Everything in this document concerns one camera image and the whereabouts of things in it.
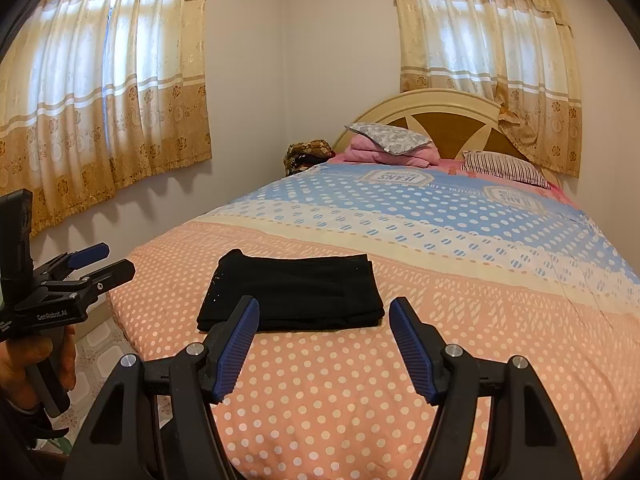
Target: tiled floor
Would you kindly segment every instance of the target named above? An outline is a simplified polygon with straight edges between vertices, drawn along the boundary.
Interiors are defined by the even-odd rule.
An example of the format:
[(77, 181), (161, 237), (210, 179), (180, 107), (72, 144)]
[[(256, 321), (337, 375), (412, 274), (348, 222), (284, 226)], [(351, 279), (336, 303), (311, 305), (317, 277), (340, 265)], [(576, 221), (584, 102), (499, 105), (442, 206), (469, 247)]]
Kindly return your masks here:
[[(120, 358), (133, 350), (124, 335), (109, 319), (85, 337), (76, 341), (75, 389), (69, 392), (71, 407), (53, 421), (53, 427), (70, 428), (66, 438), (75, 442), (80, 427), (91, 409), (100, 388), (109, 377)], [(171, 403), (168, 397), (159, 397), (161, 424), (171, 418)]]

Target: beige floral curtain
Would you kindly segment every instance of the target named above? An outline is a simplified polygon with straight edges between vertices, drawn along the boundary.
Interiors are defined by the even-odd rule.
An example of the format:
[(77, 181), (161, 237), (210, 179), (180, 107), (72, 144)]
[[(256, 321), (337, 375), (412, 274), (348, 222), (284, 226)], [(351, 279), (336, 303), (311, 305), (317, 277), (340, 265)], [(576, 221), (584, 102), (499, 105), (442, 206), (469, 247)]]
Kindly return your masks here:
[(210, 159), (204, 0), (43, 0), (0, 64), (0, 195), (33, 235)]
[(396, 0), (401, 91), (453, 88), (500, 103), (529, 160), (579, 176), (580, 81), (560, 0)]

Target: metal screw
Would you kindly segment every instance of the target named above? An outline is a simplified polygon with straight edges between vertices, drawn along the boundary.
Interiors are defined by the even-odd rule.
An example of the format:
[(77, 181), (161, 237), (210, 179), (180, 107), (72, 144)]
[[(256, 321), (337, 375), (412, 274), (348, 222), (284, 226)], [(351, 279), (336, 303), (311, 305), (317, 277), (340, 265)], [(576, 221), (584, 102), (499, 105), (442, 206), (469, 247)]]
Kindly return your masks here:
[(527, 359), (522, 357), (521, 355), (514, 356), (513, 359), (511, 359), (511, 362), (513, 363), (513, 366), (519, 368), (520, 370), (523, 370), (524, 368), (529, 366), (529, 361), (527, 361)]
[(191, 343), (187, 346), (187, 354), (200, 355), (204, 352), (204, 345), (202, 343)]
[(138, 358), (135, 355), (127, 354), (122, 356), (122, 359), (120, 359), (120, 364), (125, 368), (131, 368), (134, 364), (136, 364), (137, 360)]
[(444, 351), (451, 357), (460, 357), (462, 355), (462, 348), (458, 345), (447, 345), (445, 346)]

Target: patterned cushion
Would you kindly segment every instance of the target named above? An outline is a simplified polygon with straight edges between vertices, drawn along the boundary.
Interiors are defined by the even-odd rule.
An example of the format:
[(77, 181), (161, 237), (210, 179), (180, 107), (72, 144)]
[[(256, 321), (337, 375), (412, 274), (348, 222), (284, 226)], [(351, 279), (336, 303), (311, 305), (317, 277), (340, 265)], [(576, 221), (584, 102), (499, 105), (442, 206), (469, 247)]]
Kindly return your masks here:
[(399, 126), (387, 126), (377, 123), (354, 123), (346, 126), (347, 129), (357, 134), (363, 134), (375, 143), (379, 144), (383, 150), (392, 155), (403, 155), (406, 152), (426, 146), (431, 137), (412, 132)]
[(533, 164), (511, 155), (495, 152), (464, 152), (463, 171), (499, 176), (515, 182), (551, 189), (545, 177)]

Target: blue polka dot pattern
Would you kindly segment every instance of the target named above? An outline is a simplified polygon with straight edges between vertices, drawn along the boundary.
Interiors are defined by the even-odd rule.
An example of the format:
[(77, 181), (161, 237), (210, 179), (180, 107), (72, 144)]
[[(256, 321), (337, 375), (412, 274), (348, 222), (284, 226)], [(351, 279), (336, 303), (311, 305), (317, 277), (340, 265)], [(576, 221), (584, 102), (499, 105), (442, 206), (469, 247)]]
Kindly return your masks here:
[[(583, 212), (506, 184), (439, 170), (323, 164), (211, 214), (377, 237), (580, 288), (604, 290), (612, 281), (614, 296), (637, 294), (640, 280)], [(614, 274), (619, 283), (606, 278)]]

